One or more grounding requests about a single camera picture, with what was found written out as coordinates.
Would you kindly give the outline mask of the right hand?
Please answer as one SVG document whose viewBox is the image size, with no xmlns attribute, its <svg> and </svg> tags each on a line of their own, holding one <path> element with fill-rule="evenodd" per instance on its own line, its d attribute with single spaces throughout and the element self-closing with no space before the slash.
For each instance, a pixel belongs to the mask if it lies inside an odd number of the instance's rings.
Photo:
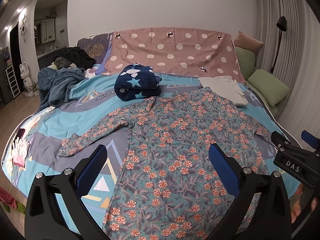
<svg viewBox="0 0 320 240">
<path fill-rule="evenodd" d="M 291 207 L 291 222 L 294 223 L 297 217 L 300 215 L 302 208 L 300 206 L 301 195 L 304 190 L 304 185 L 300 184 L 295 193 L 292 195 L 292 207 Z"/>
</svg>

